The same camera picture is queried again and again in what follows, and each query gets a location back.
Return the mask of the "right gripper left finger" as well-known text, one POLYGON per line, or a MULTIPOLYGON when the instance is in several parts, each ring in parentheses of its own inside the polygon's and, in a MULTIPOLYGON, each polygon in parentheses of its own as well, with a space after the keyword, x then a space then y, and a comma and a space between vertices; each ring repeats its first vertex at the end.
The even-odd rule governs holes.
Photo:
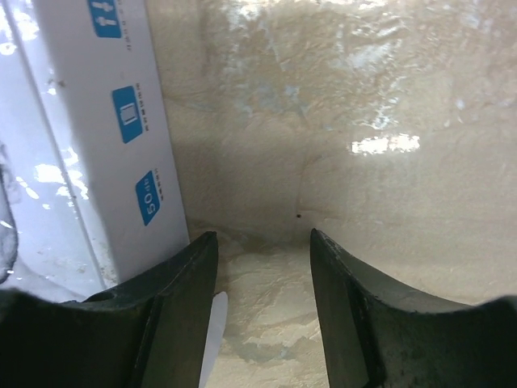
POLYGON ((2 291, 2 386, 198 386, 217 268, 207 232, 84 302, 2 291))

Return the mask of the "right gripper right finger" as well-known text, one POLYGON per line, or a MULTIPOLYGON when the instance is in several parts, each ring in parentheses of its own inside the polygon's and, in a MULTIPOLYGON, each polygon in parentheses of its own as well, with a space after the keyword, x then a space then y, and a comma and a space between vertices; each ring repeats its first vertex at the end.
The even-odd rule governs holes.
POLYGON ((516 299, 468 306, 357 259, 320 230, 310 266, 332 387, 513 387, 516 299))

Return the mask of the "white clipper kit box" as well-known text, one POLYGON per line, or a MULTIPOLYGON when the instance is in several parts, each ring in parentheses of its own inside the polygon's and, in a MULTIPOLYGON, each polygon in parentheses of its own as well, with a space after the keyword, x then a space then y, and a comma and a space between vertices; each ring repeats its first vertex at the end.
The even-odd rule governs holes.
POLYGON ((194 240, 145 4, 2 2, 1 293, 84 302, 194 240))

